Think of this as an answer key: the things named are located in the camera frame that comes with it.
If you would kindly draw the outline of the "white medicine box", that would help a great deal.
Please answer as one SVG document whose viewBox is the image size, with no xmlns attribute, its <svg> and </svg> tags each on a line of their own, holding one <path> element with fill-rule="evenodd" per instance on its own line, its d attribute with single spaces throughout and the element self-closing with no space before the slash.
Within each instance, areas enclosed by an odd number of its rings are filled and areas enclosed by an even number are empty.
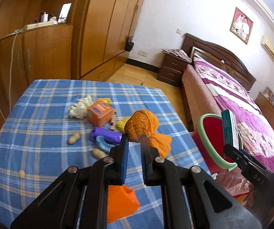
<svg viewBox="0 0 274 229">
<path fill-rule="evenodd" d="M 221 113 L 221 118 L 224 135 L 224 145 L 229 144 L 234 148 L 239 149 L 239 133 L 235 114 L 230 110 L 224 110 Z"/>
</svg>

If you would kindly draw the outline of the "orange waffle cloth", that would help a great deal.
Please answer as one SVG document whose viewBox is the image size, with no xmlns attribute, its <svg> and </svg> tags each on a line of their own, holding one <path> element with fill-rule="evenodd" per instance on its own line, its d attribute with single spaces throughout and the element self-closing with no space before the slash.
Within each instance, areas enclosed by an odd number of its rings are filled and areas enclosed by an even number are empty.
<svg viewBox="0 0 274 229">
<path fill-rule="evenodd" d="M 107 223 L 134 214 L 140 203 L 133 189 L 126 185 L 110 185 L 107 197 Z"/>
</svg>

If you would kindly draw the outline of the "light blue plastic scoop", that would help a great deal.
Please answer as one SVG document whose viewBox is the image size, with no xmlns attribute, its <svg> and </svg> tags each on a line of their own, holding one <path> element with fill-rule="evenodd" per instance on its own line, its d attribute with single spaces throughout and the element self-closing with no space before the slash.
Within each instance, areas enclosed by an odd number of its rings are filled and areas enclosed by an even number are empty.
<svg viewBox="0 0 274 229">
<path fill-rule="evenodd" d="M 110 150 L 119 143 L 119 137 L 99 135 L 96 137 L 96 144 L 100 150 L 109 153 Z"/>
</svg>

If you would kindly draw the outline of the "orange mesh net bag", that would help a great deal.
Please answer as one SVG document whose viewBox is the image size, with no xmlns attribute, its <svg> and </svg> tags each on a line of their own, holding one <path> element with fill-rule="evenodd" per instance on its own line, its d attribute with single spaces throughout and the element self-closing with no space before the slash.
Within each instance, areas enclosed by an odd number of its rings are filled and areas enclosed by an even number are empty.
<svg viewBox="0 0 274 229">
<path fill-rule="evenodd" d="M 148 145 L 156 148 L 160 157 L 166 158 L 171 151 L 172 137 L 156 133 L 158 127 L 159 120 L 154 113 L 138 110 L 126 122 L 124 132 L 131 142 L 139 142 L 141 136 L 145 135 Z"/>
</svg>

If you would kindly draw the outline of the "red trash bin green rim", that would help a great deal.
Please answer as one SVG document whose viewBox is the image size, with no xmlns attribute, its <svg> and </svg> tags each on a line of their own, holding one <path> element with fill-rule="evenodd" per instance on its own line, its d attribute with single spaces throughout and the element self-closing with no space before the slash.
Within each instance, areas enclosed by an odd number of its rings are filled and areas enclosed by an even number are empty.
<svg viewBox="0 0 274 229">
<path fill-rule="evenodd" d="M 227 157 L 223 151 L 224 135 L 221 115 L 210 113 L 202 115 L 197 121 L 196 128 L 191 136 L 211 174 L 223 170 L 232 171 L 237 167 L 237 164 Z M 239 148 L 243 148 L 240 134 L 239 143 Z"/>
</svg>

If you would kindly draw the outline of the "peanut shell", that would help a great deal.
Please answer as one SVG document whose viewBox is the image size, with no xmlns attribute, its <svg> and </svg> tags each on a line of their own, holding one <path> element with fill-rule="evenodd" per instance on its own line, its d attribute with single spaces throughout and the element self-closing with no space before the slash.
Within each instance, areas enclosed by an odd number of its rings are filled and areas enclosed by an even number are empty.
<svg viewBox="0 0 274 229">
<path fill-rule="evenodd" d="M 68 144 L 74 144 L 77 142 L 77 140 L 80 139 L 80 134 L 79 133 L 73 133 L 67 140 Z"/>
<path fill-rule="evenodd" d="M 98 148 L 92 149 L 91 153 L 92 153 L 92 156 L 95 157 L 98 160 L 103 159 L 103 158 L 108 156 L 108 154 L 106 154 L 104 151 L 102 151 Z"/>
</svg>

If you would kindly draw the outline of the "blue plaid tablecloth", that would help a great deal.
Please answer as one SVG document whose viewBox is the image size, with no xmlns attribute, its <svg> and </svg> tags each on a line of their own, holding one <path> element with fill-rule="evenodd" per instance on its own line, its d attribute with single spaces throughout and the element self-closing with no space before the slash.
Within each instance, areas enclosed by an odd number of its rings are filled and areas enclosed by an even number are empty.
<svg viewBox="0 0 274 229">
<path fill-rule="evenodd" d="M 137 110 L 149 110 L 159 120 L 158 133 L 172 137 L 168 159 L 189 168 L 207 169 L 184 123 L 162 90 L 145 86 L 78 80 L 36 80 L 19 98 L 0 130 L 0 221 L 14 219 L 60 174 L 74 165 L 95 162 L 90 139 L 93 126 L 86 119 L 70 118 L 69 107 L 87 95 L 110 98 L 117 119 Z M 67 140 L 73 133 L 80 139 Z M 25 179 L 19 178 L 24 170 Z"/>
</svg>

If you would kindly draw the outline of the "cardboard strip piece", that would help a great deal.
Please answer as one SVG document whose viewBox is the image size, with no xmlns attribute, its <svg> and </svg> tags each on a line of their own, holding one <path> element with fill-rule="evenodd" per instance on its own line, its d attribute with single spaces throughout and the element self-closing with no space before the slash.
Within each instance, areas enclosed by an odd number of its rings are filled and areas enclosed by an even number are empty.
<svg viewBox="0 0 274 229">
<path fill-rule="evenodd" d="M 116 117 L 117 117 L 117 110 L 113 109 L 113 115 L 112 118 L 110 120 L 110 130 L 114 131 L 116 128 Z"/>
</svg>

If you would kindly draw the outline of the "bed with purple quilt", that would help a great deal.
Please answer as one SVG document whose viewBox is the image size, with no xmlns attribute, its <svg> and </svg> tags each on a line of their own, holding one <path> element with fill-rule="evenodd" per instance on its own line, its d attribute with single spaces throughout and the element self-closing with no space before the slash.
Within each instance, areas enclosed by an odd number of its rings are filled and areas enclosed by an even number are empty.
<svg viewBox="0 0 274 229">
<path fill-rule="evenodd" d="M 255 77 L 231 51 L 186 33 L 181 49 L 192 58 L 182 75 L 187 120 L 235 115 L 244 149 L 274 170 L 274 129 L 250 95 Z"/>
</svg>

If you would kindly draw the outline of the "dark wooden nightstand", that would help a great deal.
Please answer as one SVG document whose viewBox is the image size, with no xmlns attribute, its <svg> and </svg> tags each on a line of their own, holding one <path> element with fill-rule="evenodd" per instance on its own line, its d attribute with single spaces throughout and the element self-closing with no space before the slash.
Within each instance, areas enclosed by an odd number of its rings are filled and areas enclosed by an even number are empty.
<svg viewBox="0 0 274 229">
<path fill-rule="evenodd" d="M 183 73 L 188 64 L 187 61 L 164 52 L 160 69 L 157 74 L 157 80 L 175 87 L 180 87 Z"/>
</svg>

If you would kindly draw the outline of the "folded cloth on nightstand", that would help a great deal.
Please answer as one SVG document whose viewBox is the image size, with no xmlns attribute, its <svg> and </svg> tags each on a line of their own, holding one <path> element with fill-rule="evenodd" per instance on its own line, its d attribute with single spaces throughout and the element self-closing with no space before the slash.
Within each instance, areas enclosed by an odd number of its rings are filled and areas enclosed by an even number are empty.
<svg viewBox="0 0 274 229">
<path fill-rule="evenodd" d="M 192 63 L 191 58 L 182 49 L 163 49 L 163 52 L 180 58 L 188 63 Z"/>
</svg>

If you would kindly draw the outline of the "framed wedding photo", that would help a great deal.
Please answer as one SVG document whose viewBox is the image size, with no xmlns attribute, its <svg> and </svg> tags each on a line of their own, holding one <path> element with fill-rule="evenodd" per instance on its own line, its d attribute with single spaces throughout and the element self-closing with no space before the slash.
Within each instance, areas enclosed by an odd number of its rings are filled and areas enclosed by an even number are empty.
<svg viewBox="0 0 274 229">
<path fill-rule="evenodd" d="M 253 24 L 253 21 L 249 19 L 246 14 L 244 14 L 239 8 L 235 8 L 230 31 L 245 44 L 248 44 Z"/>
</svg>

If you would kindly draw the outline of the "curved wooden shelf cabinet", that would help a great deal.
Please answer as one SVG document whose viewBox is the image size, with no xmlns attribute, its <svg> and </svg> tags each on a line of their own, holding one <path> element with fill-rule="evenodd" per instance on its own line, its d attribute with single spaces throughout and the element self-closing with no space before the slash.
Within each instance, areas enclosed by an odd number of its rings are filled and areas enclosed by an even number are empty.
<svg viewBox="0 0 274 229">
<path fill-rule="evenodd" d="M 73 25 L 24 30 L 48 14 L 58 19 L 63 4 L 75 0 L 0 0 L 0 110 L 8 116 L 27 87 L 37 79 L 70 79 Z"/>
</svg>

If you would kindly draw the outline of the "wooden wardrobe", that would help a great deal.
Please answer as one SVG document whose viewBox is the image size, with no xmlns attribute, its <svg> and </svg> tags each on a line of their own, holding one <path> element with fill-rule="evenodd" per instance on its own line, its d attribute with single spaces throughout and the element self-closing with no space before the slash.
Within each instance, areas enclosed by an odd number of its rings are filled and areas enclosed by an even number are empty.
<svg viewBox="0 0 274 229">
<path fill-rule="evenodd" d="M 75 0 L 71 77 L 107 81 L 128 59 L 126 40 L 133 36 L 144 0 Z"/>
</svg>

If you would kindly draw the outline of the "wall air conditioner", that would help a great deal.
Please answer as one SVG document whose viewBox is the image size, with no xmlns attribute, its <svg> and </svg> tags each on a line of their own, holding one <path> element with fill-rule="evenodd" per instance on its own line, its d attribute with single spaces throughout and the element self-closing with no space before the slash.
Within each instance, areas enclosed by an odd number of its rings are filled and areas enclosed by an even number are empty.
<svg viewBox="0 0 274 229">
<path fill-rule="evenodd" d="M 261 45 L 267 51 L 270 58 L 274 62 L 274 46 L 273 44 L 271 44 L 270 40 L 266 36 L 262 36 Z"/>
</svg>

